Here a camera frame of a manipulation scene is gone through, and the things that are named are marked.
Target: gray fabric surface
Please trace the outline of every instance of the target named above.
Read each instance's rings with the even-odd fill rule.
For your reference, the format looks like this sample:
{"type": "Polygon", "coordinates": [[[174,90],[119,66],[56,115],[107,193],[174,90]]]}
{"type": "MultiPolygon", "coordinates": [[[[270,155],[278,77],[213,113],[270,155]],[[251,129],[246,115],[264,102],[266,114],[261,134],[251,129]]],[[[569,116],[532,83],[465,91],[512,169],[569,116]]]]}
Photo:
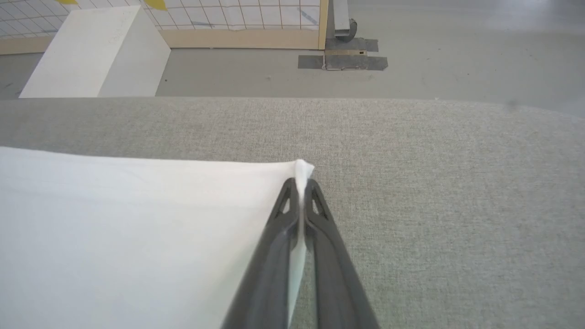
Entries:
{"type": "MultiPolygon", "coordinates": [[[[0,144],[303,158],[316,166],[383,328],[585,323],[583,119],[445,101],[19,100],[0,102],[0,144]]],[[[314,323],[306,274],[295,328],[314,323]]]]}

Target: concrete floor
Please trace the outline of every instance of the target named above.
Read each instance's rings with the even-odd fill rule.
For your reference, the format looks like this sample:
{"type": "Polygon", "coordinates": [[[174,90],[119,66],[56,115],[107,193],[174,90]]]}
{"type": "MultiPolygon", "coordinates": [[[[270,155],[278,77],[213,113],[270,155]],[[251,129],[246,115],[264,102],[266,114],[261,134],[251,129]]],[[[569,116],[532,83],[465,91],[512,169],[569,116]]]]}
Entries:
{"type": "MultiPolygon", "coordinates": [[[[358,36],[379,40],[385,71],[297,69],[318,52],[177,49],[157,95],[438,98],[585,117],[585,2],[355,1],[358,36]]],[[[39,59],[0,57],[0,98],[16,98],[39,59]]]]}

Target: wooden baseboard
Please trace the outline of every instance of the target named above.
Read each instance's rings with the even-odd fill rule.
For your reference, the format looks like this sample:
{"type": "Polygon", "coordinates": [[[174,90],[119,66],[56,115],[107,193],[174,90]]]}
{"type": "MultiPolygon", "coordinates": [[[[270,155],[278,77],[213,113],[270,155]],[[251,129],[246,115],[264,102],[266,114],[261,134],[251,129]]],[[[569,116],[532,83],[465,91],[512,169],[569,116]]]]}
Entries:
{"type": "Polygon", "coordinates": [[[51,40],[53,40],[52,36],[0,40],[0,55],[44,53],[51,40]]]}
{"type": "Polygon", "coordinates": [[[319,7],[319,45],[318,50],[325,50],[325,38],[327,38],[327,16],[329,13],[329,0],[321,0],[319,7]]]}
{"type": "MultiPolygon", "coordinates": [[[[160,34],[171,48],[320,48],[318,30],[162,30],[160,34]]],[[[0,40],[0,54],[44,53],[52,36],[0,40]]]]}
{"type": "Polygon", "coordinates": [[[171,48],[317,49],[317,30],[162,30],[171,48]]]}

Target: gray tape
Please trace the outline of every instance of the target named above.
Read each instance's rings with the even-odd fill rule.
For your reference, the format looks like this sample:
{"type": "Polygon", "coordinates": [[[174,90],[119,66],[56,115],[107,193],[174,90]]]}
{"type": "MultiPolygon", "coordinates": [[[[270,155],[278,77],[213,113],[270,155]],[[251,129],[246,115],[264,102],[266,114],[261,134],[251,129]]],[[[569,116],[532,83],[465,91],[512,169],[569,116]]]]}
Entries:
{"type": "Polygon", "coordinates": [[[327,70],[367,70],[368,57],[364,55],[325,56],[327,70]]]}
{"type": "Polygon", "coordinates": [[[378,51],[378,40],[355,37],[349,42],[343,42],[337,38],[325,40],[325,50],[366,50],[368,52],[378,51]]]}
{"type": "Polygon", "coordinates": [[[320,55],[299,55],[298,68],[323,69],[323,56],[320,55]]]}
{"type": "Polygon", "coordinates": [[[366,50],[368,52],[378,52],[378,40],[366,39],[366,50]]]}
{"type": "Polygon", "coordinates": [[[384,71],[388,67],[388,57],[368,57],[367,69],[373,71],[384,71]]]}
{"type": "Polygon", "coordinates": [[[388,58],[364,55],[325,56],[327,70],[370,70],[383,71],[388,67],[388,58]]]}

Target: white box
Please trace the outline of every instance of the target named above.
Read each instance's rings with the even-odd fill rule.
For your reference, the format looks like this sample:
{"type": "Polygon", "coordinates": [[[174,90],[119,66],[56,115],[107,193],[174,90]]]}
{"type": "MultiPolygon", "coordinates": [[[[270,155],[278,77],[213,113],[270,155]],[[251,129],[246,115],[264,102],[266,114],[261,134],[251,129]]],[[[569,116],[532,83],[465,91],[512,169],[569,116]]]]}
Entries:
{"type": "Polygon", "coordinates": [[[20,98],[154,96],[170,52],[140,6],[72,11],[20,98]]]}

